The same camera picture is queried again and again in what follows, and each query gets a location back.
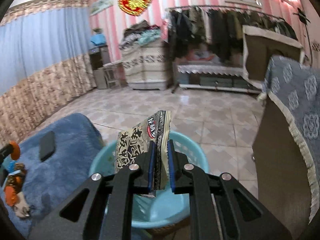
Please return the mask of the landscape wall poster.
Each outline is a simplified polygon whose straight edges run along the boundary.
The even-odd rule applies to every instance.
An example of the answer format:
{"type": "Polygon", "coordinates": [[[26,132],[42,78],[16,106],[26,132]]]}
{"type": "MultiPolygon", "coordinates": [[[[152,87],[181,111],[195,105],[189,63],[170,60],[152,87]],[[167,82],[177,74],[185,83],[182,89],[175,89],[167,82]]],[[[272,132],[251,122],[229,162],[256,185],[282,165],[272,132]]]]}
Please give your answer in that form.
{"type": "Polygon", "coordinates": [[[111,7],[114,0],[97,0],[90,5],[90,15],[94,16],[103,10],[111,7]]]}

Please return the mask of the orange snack wrapper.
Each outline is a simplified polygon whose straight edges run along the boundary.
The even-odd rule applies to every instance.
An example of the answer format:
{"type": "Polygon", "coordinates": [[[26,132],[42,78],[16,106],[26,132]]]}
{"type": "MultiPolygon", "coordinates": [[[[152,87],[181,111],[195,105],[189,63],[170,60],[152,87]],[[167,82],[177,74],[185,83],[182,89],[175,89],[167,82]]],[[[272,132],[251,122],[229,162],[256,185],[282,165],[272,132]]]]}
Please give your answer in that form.
{"type": "Polygon", "coordinates": [[[27,170],[23,163],[15,163],[14,171],[8,174],[4,184],[5,202],[18,218],[30,217],[30,206],[22,190],[27,170]]]}

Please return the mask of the blue fuzzy blanket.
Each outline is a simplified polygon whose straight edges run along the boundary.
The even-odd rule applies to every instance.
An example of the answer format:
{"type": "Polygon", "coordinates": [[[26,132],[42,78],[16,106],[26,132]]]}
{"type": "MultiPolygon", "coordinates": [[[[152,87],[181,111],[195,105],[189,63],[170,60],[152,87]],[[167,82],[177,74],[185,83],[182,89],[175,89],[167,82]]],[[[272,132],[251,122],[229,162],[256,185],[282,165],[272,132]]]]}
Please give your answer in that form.
{"type": "Polygon", "coordinates": [[[27,238],[38,222],[88,178],[90,165],[102,147],[101,134],[80,113],[65,116],[22,142],[19,161],[27,170],[22,192],[31,212],[23,219],[5,207],[14,230],[27,238]],[[50,131],[55,134],[55,152],[40,161],[40,140],[50,131]]]}

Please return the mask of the light blue plastic basket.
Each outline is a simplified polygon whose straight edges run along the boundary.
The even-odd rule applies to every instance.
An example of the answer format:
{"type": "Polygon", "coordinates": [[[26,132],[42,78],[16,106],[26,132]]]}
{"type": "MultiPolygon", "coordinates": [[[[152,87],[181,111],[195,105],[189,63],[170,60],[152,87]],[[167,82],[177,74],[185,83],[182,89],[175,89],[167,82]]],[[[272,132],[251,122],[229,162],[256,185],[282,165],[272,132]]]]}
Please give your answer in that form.
{"type": "MultiPolygon", "coordinates": [[[[174,149],[187,156],[189,163],[209,173],[210,167],[203,149],[188,136],[171,131],[169,138],[174,142],[174,149]]],[[[116,141],[104,146],[93,159],[89,175],[99,173],[109,176],[115,173],[114,154],[116,141]]],[[[156,192],[155,198],[135,195],[133,197],[132,226],[134,228],[153,229],[170,226],[190,215],[189,195],[173,194],[170,184],[156,192]]]]}

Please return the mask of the patterned covered cabinet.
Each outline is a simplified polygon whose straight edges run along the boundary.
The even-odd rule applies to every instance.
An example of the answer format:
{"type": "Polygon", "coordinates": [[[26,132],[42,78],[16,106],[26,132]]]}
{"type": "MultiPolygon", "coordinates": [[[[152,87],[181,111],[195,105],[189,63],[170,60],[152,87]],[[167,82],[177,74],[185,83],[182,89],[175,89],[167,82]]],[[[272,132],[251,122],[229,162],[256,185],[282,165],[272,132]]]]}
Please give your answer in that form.
{"type": "Polygon", "coordinates": [[[161,39],[121,50],[121,61],[127,84],[132,89],[165,90],[172,84],[172,66],[167,46],[161,39]]]}

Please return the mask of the low tv stand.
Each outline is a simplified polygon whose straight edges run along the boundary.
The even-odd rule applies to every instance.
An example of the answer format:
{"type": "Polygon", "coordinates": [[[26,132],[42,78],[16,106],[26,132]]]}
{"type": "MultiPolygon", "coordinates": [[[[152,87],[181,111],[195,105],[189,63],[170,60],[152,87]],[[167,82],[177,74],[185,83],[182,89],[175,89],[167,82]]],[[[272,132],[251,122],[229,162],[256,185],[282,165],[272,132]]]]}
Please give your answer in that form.
{"type": "Polygon", "coordinates": [[[260,90],[244,78],[243,68],[190,61],[175,66],[175,81],[181,89],[205,89],[258,94],[260,90]]]}

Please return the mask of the dark brown cabinet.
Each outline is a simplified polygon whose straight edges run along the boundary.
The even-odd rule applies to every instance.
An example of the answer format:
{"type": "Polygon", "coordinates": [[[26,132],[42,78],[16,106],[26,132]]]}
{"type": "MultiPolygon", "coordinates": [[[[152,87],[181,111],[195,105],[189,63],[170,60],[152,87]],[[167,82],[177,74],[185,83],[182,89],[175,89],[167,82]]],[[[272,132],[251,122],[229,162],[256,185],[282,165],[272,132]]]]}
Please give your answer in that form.
{"type": "Polygon", "coordinates": [[[259,201],[298,239],[309,224],[308,169],[289,124],[271,100],[253,142],[259,201]]]}

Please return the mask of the blue and floral curtain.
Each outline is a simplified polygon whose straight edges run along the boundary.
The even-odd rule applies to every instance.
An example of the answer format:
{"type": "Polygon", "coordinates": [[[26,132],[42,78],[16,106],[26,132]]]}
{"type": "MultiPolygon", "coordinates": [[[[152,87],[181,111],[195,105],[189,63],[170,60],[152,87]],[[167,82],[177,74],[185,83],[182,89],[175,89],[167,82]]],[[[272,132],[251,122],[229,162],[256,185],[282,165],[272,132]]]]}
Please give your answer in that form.
{"type": "Polygon", "coordinates": [[[1,144],[22,141],[95,87],[87,0],[46,0],[1,20],[1,144]]]}

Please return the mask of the clothes rack with garments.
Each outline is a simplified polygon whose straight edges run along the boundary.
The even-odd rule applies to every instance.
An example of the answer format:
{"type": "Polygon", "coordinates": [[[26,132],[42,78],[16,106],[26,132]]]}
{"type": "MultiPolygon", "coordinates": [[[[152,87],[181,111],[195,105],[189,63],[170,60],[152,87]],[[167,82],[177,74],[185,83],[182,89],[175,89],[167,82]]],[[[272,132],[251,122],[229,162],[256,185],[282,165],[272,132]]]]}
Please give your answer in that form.
{"type": "Polygon", "coordinates": [[[167,9],[168,43],[173,59],[186,57],[201,44],[208,46],[222,63],[232,52],[243,50],[245,25],[273,31],[298,40],[293,27],[282,17],[228,6],[185,6],[167,9]]]}

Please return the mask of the blue water bottle cover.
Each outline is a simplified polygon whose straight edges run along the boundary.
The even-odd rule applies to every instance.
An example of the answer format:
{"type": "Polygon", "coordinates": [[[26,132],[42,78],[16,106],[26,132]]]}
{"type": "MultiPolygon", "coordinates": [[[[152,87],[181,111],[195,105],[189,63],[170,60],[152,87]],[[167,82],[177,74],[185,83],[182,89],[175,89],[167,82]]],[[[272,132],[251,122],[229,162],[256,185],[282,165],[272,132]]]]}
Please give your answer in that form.
{"type": "Polygon", "coordinates": [[[104,46],[107,44],[105,35],[103,33],[94,34],[91,36],[90,42],[94,46],[104,46]]]}

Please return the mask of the printed snack wrapper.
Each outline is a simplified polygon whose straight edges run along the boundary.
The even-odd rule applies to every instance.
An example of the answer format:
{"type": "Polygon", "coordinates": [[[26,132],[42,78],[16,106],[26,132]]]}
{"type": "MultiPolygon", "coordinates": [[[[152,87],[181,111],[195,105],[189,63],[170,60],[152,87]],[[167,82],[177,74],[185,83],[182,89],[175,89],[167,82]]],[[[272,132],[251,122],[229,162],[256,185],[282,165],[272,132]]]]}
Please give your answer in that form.
{"type": "Polygon", "coordinates": [[[169,180],[168,141],[171,111],[159,110],[136,126],[118,134],[114,154],[115,171],[135,164],[137,158],[148,153],[150,144],[155,147],[154,165],[151,168],[151,192],[143,197],[155,198],[156,192],[165,189],[169,180]]]}

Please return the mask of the small metal chair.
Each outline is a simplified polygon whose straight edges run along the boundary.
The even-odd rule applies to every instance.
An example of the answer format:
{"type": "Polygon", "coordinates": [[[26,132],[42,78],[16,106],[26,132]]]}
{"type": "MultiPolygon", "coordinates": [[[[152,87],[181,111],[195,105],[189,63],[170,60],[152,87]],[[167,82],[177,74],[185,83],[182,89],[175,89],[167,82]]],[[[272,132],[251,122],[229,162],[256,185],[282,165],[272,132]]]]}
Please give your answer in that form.
{"type": "Polygon", "coordinates": [[[107,89],[122,87],[121,77],[118,72],[118,64],[116,63],[107,63],[102,67],[104,78],[106,81],[107,89]]]}

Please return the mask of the pile of folded clothes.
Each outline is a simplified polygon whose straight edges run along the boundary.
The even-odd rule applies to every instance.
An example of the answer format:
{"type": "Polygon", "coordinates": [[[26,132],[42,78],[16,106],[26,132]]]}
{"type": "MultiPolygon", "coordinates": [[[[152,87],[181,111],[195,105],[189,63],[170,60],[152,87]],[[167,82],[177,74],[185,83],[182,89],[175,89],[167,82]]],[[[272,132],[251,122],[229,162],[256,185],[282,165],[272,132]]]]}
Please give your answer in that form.
{"type": "Polygon", "coordinates": [[[142,20],[124,30],[123,38],[119,43],[119,49],[123,50],[135,45],[145,46],[150,42],[158,40],[160,36],[160,26],[156,24],[149,25],[148,21],[142,20]]]}

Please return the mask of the blue patterned fringed cloth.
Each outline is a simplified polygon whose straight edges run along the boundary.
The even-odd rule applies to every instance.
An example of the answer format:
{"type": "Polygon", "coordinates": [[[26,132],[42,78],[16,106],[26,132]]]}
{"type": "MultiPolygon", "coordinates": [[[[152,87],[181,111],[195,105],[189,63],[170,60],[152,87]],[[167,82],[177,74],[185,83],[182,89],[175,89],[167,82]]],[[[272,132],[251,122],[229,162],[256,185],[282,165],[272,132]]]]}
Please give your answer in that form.
{"type": "Polygon", "coordinates": [[[306,164],[312,220],[319,210],[319,69],[288,57],[272,56],[258,100],[266,98],[284,115],[306,164]]]}

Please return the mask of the black smartphone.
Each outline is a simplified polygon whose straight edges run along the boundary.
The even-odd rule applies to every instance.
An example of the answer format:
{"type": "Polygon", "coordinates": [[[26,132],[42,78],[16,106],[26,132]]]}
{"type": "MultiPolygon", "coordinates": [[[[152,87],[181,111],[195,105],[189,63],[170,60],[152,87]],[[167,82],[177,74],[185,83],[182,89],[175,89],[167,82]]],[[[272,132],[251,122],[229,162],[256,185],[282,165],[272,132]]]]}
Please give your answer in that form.
{"type": "Polygon", "coordinates": [[[47,160],[55,152],[56,143],[55,143],[55,133],[50,131],[46,133],[39,143],[39,159],[41,162],[47,160]]]}

